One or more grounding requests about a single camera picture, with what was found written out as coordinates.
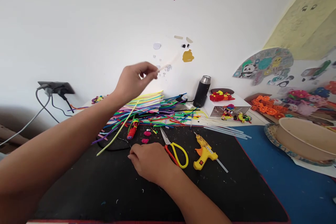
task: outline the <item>scissor handle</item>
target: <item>scissor handle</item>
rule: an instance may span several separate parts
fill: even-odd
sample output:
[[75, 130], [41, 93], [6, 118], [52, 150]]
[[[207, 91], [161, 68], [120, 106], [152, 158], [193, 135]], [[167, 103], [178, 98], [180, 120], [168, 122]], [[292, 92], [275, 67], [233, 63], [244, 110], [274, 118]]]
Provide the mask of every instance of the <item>scissor handle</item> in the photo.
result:
[[[186, 151], [180, 146], [180, 145], [178, 145], [178, 144], [176, 144], [176, 143], [171, 143], [170, 144], [171, 145], [171, 147], [173, 148], [173, 152], [174, 152], [174, 155], [175, 155], [175, 159], [176, 159], [176, 161], [178, 162], [178, 165], [182, 168], [182, 169], [184, 169], [184, 168], [186, 168], [187, 166], [188, 166], [188, 164], [189, 164], [189, 159], [188, 159], [188, 155], [187, 155], [187, 153], [186, 153]], [[177, 154], [176, 154], [176, 150], [175, 150], [175, 147], [174, 146], [176, 146], [177, 148], [179, 148], [181, 151], [183, 151], [183, 153], [185, 154], [185, 165], [181, 165], [181, 163], [180, 163], [180, 161], [179, 161], [179, 158], [177, 157]]]
[[168, 145], [164, 146], [164, 149], [166, 150], [166, 152], [168, 153], [168, 155], [170, 156], [170, 158], [173, 160], [173, 162], [179, 166], [178, 162], [176, 161], [176, 159], [174, 158], [173, 154], [168, 150]]

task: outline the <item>beige bowl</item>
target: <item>beige bowl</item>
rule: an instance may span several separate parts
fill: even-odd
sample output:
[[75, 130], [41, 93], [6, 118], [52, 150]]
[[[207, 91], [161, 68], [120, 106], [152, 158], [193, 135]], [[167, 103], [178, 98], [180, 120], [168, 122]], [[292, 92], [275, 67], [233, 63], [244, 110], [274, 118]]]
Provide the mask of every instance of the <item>beige bowl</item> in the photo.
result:
[[311, 121], [284, 117], [279, 120], [277, 140], [312, 161], [336, 159], [336, 133]]

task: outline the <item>yellow glue gun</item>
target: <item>yellow glue gun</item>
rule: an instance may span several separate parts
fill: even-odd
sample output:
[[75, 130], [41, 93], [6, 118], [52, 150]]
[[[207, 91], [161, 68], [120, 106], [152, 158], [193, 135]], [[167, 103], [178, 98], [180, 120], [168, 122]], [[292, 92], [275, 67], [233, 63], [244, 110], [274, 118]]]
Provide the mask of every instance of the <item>yellow glue gun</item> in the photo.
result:
[[201, 137], [200, 135], [196, 134], [197, 142], [200, 144], [200, 149], [195, 149], [201, 157], [194, 162], [194, 168], [196, 170], [202, 170], [205, 162], [208, 158], [210, 158], [212, 161], [216, 160], [218, 158], [218, 155], [216, 152], [213, 152], [211, 150], [210, 145]]

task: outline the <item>scissors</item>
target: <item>scissors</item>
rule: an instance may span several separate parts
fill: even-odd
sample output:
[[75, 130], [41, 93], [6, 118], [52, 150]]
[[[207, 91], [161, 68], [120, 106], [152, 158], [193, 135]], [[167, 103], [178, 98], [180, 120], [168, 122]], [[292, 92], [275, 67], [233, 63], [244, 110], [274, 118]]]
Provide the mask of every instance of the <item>scissors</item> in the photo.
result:
[[[188, 159], [188, 155], [187, 155], [187, 153], [186, 153], [186, 151], [180, 146], [180, 145], [178, 145], [178, 144], [176, 144], [176, 143], [171, 143], [171, 142], [169, 142], [169, 140], [168, 140], [168, 137], [167, 137], [167, 135], [165, 134], [165, 132], [163, 131], [163, 129], [162, 128], [160, 128], [160, 130], [161, 130], [161, 134], [162, 134], [162, 136], [163, 136], [163, 140], [164, 140], [164, 142], [165, 142], [165, 146], [164, 146], [164, 148], [165, 148], [165, 150], [166, 150], [166, 152], [168, 153], [168, 155], [170, 156], [170, 158], [173, 160], [173, 162], [177, 165], [177, 166], [179, 166], [179, 167], [181, 167], [182, 169], [184, 169], [184, 168], [186, 168], [187, 166], [188, 166], [188, 163], [189, 163], [189, 159]], [[172, 148], [173, 148], [173, 152], [174, 152], [174, 155], [175, 155], [175, 157], [172, 155], [172, 153], [170, 153], [170, 151], [168, 150], [168, 145], [170, 145]], [[175, 150], [175, 147], [174, 146], [176, 146], [177, 148], [179, 148], [181, 151], [183, 151], [183, 153], [185, 154], [185, 165], [181, 165], [181, 163], [180, 163], [180, 161], [179, 161], [179, 159], [178, 159], [178, 157], [177, 157], [177, 154], [176, 154], [176, 150]]]

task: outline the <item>decorative plate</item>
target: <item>decorative plate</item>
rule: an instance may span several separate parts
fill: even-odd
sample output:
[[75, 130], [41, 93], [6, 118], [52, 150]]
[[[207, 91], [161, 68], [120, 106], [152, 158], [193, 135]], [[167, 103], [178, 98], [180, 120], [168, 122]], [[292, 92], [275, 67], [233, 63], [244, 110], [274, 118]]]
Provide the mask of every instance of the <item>decorative plate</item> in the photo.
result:
[[268, 137], [268, 139], [272, 142], [272, 144], [274, 144], [279, 149], [283, 150], [288, 156], [291, 156], [295, 159], [298, 159], [300, 161], [306, 162], [311, 165], [316, 165], [316, 166], [332, 166], [334, 163], [336, 163], [335, 160], [328, 160], [328, 161], [321, 161], [321, 162], [311, 161], [311, 160], [303, 158], [299, 156], [298, 154], [292, 152], [287, 147], [283, 146], [281, 143], [277, 141], [275, 136], [277, 135], [278, 127], [279, 127], [279, 124], [275, 124], [275, 123], [266, 124], [264, 127], [265, 134]]

